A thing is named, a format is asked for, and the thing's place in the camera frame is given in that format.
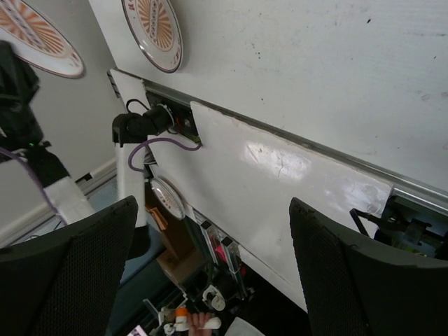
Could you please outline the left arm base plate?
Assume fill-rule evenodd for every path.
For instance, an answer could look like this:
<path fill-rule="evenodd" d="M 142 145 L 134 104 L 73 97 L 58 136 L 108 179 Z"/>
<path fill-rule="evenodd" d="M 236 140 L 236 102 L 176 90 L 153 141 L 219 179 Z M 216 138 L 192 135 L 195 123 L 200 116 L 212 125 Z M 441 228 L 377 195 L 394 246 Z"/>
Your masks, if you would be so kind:
<path fill-rule="evenodd" d="M 155 121 L 159 134 L 167 132 L 182 135 L 197 144 L 201 142 L 189 106 L 149 91 L 146 92 L 146 98 L 150 104 L 146 115 Z"/>

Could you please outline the orange sunburst patterned plate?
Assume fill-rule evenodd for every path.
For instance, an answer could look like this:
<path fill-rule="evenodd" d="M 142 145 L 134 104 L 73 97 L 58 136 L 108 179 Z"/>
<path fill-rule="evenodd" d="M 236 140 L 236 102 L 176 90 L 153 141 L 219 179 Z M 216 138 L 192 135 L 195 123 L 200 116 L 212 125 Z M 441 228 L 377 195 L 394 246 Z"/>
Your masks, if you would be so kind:
<path fill-rule="evenodd" d="M 24 1 L 1 1 L 1 40 L 30 65 L 63 78 L 81 78 L 85 66 L 76 49 Z"/>

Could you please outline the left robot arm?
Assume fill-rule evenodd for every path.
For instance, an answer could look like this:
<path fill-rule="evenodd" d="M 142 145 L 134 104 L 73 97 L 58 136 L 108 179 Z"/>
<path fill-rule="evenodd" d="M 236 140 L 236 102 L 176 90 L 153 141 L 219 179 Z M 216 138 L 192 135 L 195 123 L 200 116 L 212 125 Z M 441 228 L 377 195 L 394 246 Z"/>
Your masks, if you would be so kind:
<path fill-rule="evenodd" d="M 173 125 L 144 98 L 120 101 L 109 71 L 72 83 L 52 78 L 1 41 L 1 162 L 23 162 L 50 210 L 73 223 L 68 201 L 53 195 L 61 180 L 99 179 L 116 166 L 115 148 L 131 137 L 160 137 Z"/>

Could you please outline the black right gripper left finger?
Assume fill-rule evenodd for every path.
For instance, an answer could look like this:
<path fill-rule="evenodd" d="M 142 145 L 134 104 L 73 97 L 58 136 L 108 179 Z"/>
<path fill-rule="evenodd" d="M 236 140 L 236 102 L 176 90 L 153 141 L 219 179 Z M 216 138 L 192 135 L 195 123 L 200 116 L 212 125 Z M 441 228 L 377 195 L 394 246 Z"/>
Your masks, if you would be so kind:
<path fill-rule="evenodd" d="M 138 206 L 133 196 L 1 249 L 2 335 L 105 335 Z"/>

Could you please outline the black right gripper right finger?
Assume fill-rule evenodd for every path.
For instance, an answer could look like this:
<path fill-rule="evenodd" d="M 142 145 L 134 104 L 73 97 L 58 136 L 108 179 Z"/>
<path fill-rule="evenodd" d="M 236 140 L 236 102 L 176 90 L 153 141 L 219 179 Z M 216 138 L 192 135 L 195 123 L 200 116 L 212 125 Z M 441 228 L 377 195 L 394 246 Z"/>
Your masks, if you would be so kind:
<path fill-rule="evenodd" d="M 298 198 L 290 232 L 314 335 L 446 335 L 447 244 L 434 254 L 369 237 Z"/>

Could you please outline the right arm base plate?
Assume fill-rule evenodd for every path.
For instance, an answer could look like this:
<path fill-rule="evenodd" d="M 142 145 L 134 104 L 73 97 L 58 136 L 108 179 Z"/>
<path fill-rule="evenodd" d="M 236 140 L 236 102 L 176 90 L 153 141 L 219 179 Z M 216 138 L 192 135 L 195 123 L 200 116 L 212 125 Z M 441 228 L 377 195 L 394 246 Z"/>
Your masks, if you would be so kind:
<path fill-rule="evenodd" d="M 358 231 L 367 236 L 362 220 L 377 226 L 372 238 L 403 251 L 440 260 L 447 259 L 447 215 L 392 196 L 381 217 L 358 209 L 350 210 Z"/>

